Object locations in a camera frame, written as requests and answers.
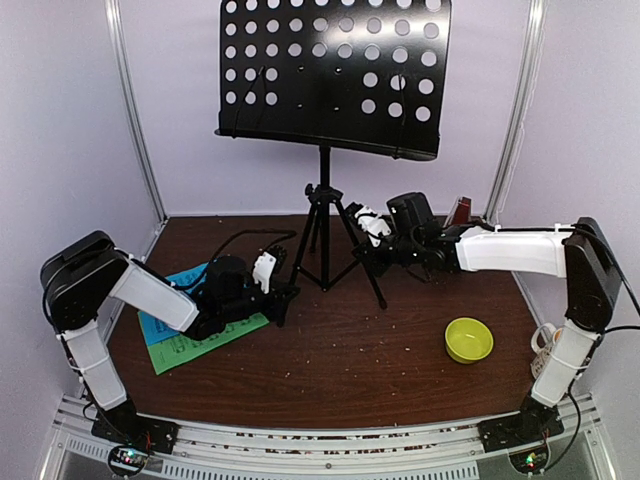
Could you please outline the blue sheet music page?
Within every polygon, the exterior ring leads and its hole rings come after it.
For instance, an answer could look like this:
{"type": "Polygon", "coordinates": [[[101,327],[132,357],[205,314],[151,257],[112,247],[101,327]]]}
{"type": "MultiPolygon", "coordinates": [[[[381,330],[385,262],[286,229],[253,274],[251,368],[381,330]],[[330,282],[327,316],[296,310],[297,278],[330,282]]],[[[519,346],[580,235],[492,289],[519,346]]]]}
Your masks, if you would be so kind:
{"type": "Polygon", "coordinates": [[[169,275],[170,285],[154,286],[145,295],[143,304],[137,305],[138,317],[145,344],[152,346],[181,334],[195,319],[197,307],[188,297],[195,281],[203,282],[206,263],[169,275]]]}

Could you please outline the green sheet music page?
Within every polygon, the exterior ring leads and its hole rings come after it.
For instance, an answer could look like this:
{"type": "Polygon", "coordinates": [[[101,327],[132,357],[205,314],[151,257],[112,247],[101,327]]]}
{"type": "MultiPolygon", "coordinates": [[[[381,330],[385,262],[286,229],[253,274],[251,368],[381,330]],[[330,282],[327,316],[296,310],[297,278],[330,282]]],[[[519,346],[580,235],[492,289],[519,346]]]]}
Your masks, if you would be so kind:
{"type": "Polygon", "coordinates": [[[138,320],[156,375],[166,373],[269,324],[264,315],[255,314],[248,319],[228,324],[222,333],[196,341],[172,330],[147,313],[139,312],[138,320]]]}

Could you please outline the black music stand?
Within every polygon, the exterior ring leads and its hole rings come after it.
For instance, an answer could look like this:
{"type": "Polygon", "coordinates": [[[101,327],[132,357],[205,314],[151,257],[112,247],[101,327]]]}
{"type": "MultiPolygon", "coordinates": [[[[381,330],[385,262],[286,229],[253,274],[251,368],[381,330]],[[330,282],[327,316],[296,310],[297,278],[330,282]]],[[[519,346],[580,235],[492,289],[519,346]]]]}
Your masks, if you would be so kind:
{"type": "Polygon", "coordinates": [[[335,148],[436,159],[452,5],[448,1],[225,1],[219,8],[217,134],[309,144],[306,234],[329,250],[335,148]]]}

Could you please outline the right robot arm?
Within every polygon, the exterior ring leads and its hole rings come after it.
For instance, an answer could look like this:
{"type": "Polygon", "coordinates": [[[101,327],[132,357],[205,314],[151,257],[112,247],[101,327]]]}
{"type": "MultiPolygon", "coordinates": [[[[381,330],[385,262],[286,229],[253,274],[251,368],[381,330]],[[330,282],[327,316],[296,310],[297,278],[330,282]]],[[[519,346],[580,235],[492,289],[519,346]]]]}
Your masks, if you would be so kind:
{"type": "Polygon", "coordinates": [[[546,277],[566,289],[564,321],[550,343],[512,430],[535,440],[551,424],[559,402],[586,370],[612,320],[625,278],[598,222],[503,227],[484,222],[442,225],[426,196],[410,192],[387,203],[388,212],[353,202],[347,218],[365,236],[353,250],[368,272],[419,265],[450,273],[509,272],[546,277]]]}

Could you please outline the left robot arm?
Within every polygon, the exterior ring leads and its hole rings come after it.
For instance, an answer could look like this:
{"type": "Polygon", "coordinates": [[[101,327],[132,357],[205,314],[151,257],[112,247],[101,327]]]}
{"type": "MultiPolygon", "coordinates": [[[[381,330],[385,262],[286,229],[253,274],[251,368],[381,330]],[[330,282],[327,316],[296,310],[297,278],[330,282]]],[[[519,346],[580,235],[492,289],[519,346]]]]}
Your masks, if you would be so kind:
{"type": "Polygon", "coordinates": [[[97,408],[98,420],[123,444],[148,428],[109,351],[111,332],[100,326],[108,304],[147,314],[194,341],[223,333],[259,315],[283,326],[296,285],[279,279],[288,231],[277,231],[253,263],[216,252],[191,282],[180,285],[93,231],[44,261],[41,308],[97,408]]]}

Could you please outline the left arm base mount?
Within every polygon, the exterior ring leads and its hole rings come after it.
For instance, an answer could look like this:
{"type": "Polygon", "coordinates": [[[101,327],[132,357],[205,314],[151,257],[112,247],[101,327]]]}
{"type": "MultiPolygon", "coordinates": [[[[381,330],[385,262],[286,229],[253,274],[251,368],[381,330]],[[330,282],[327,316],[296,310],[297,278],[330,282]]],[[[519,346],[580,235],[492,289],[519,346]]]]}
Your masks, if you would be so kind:
{"type": "Polygon", "coordinates": [[[106,462],[117,478],[130,479],[145,469],[154,454],[173,452],[177,423],[139,415],[130,398],[110,410],[95,400],[90,405],[96,409],[91,434],[113,443],[106,462]]]}

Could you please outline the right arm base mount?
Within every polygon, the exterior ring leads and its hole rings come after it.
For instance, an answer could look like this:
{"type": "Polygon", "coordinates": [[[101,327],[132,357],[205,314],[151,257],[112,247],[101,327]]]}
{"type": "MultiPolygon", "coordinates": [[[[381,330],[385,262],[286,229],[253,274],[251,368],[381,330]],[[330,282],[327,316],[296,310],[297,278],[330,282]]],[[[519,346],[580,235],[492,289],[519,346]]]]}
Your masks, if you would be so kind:
{"type": "Polygon", "coordinates": [[[544,473],[552,464],[549,439],[564,432],[558,407],[530,396],[516,413],[483,420],[477,428],[485,453],[506,451],[514,470],[529,476],[544,473]]]}

